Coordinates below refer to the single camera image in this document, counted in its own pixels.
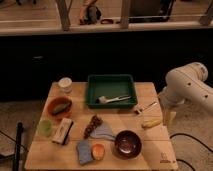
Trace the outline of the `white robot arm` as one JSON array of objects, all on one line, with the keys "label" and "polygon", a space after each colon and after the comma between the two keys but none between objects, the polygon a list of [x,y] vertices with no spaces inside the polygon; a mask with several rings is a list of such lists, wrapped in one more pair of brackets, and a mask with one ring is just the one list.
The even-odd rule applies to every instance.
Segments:
[{"label": "white robot arm", "polygon": [[166,86],[158,96],[165,126],[168,126],[175,116],[173,108],[183,104],[185,100],[190,100],[213,114],[213,88],[205,84],[207,78],[208,70],[200,62],[174,68],[166,74]]}]

